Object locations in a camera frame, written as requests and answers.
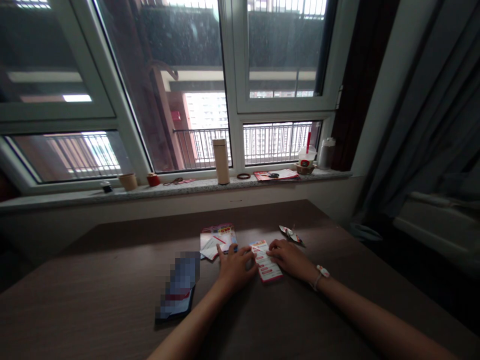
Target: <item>forearm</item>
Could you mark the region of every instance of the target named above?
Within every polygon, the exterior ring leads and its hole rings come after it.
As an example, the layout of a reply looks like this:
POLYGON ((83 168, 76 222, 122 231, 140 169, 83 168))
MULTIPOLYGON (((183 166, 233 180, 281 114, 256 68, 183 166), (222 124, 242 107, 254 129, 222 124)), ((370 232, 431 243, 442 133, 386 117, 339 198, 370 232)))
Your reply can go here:
POLYGON ((317 288, 389 359, 456 358, 443 346, 334 278, 322 277, 317 288))
POLYGON ((200 303, 167 336, 147 360, 184 360, 197 353, 215 317, 230 295, 217 281, 200 303))

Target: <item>small red can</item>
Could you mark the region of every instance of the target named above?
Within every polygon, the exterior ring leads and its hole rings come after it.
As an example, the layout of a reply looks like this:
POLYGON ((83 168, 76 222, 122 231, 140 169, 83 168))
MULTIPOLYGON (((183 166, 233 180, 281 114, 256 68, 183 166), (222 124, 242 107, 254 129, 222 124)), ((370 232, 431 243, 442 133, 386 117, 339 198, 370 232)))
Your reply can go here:
POLYGON ((147 179, 147 181, 148 181, 148 184, 149 184, 151 187, 160 185, 160 178, 158 177, 157 174, 149 173, 148 176, 146 177, 146 179, 147 179))

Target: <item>scissors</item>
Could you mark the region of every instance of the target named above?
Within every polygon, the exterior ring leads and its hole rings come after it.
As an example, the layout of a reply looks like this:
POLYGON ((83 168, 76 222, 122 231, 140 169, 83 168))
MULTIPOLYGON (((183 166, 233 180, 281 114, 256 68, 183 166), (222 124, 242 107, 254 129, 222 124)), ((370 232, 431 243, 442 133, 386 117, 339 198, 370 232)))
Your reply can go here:
POLYGON ((163 185, 164 185, 164 186, 172 185, 172 184, 178 185, 178 184, 180 184, 183 180, 184 180, 183 177, 177 177, 177 178, 176 178, 175 180, 173 180, 172 182, 164 182, 163 185))

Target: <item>curtain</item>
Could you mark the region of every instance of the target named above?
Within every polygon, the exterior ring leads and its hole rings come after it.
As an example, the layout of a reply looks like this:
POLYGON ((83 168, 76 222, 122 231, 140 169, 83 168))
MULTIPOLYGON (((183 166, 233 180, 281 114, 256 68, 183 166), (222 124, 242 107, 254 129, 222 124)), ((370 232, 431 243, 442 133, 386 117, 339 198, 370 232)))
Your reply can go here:
POLYGON ((444 0, 398 100, 363 209, 395 217, 480 152, 480 4, 444 0))

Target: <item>wooden table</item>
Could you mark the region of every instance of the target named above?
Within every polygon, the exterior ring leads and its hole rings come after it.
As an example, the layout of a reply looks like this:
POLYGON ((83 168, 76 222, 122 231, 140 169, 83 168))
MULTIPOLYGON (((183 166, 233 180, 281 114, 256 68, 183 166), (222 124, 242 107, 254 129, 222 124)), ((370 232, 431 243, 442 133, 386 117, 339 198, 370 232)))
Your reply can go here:
MULTIPOLYGON (((232 222, 240 246, 282 239, 344 284, 463 359, 479 339, 306 200, 99 225, 0 296, 2 359, 145 359, 175 327, 155 329, 170 264, 198 251, 203 227, 232 222)), ((219 272, 202 260, 194 305, 219 272)), ((209 359, 353 359, 379 354, 322 295, 288 275, 257 276, 220 312, 200 350, 209 359)))

